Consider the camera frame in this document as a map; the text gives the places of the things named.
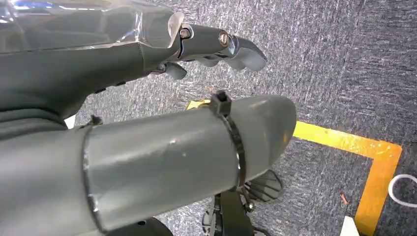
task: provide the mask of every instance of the gray pipe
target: gray pipe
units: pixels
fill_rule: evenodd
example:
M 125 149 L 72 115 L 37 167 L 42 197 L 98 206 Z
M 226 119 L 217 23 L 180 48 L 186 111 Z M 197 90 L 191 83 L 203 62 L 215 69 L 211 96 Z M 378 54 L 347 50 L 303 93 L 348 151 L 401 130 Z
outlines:
M 279 96 L 251 97 L 234 101 L 231 116 L 251 180 L 284 150 L 295 107 Z M 226 127 L 204 108 L 71 130 L 41 116 L 2 125 L 43 127 L 0 140 L 5 236 L 98 236 L 230 189 L 238 178 Z
M 251 97 L 234 101 L 231 116 L 251 180 L 283 152 L 295 107 L 280 96 Z M 85 153 L 89 192 L 108 231 L 231 189 L 238 178 L 228 131 L 204 108 L 96 126 Z

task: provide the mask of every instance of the screw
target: screw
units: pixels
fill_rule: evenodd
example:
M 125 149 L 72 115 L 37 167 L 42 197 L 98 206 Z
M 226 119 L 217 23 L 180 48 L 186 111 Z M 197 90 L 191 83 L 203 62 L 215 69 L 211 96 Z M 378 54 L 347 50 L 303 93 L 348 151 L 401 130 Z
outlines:
M 220 32 L 219 42 L 223 47 L 228 46 L 229 45 L 229 34 L 225 31 Z
M 179 37 L 182 38 L 182 39 L 190 38 L 191 33 L 188 29 L 181 29 L 179 31 Z
M 248 212 L 253 212 L 254 209 L 255 209 L 255 204 L 253 204 L 253 203 L 247 203 L 246 204 L 246 210 Z

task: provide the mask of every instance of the black zip tie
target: black zip tie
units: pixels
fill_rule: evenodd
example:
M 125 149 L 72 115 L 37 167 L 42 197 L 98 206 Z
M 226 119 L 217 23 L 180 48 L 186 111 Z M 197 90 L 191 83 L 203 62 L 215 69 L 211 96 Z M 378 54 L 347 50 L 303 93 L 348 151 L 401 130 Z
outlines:
M 245 184 L 246 162 L 242 138 L 240 136 L 238 127 L 230 117 L 231 107 L 232 100 L 225 93 L 225 91 L 222 90 L 217 91 L 211 96 L 210 104 L 208 106 L 213 114 L 223 121 L 235 146 L 236 157 L 238 159 L 238 181 L 233 190 L 236 190 L 238 187 L 242 187 Z

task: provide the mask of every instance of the yellow floor marking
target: yellow floor marking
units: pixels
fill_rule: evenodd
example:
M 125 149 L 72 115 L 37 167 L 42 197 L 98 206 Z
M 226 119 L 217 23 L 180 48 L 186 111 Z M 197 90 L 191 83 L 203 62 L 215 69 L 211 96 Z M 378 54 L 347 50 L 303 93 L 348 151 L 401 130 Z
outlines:
M 187 110 L 209 102 L 192 101 L 188 104 Z M 357 229 L 365 235 L 373 235 L 388 195 L 388 184 L 394 176 L 401 156 L 401 146 L 301 121 L 297 121 L 293 136 L 373 159 L 355 215 Z

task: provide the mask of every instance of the robotic hand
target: robotic hand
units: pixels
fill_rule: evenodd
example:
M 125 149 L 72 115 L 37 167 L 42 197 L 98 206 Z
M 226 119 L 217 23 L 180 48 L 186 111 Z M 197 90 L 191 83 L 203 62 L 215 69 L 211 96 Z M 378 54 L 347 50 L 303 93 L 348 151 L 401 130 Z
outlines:
M 181 79 L 178 61 L 260 70 L 266 58 L 249 40 L 142 0 L 10 0 L 0 13 L 2 235 L 134 235 L 137 222 L 150 229 L 152 216 L 215 194 L 221 208 L 292 136 L 289 99 L 232 103 L 224 93 L 209 108 L 67 130 L 89 94 L 150 73 Z M 224 223 L 211 235 L 228 235 L 226 212 L 211 211 Z

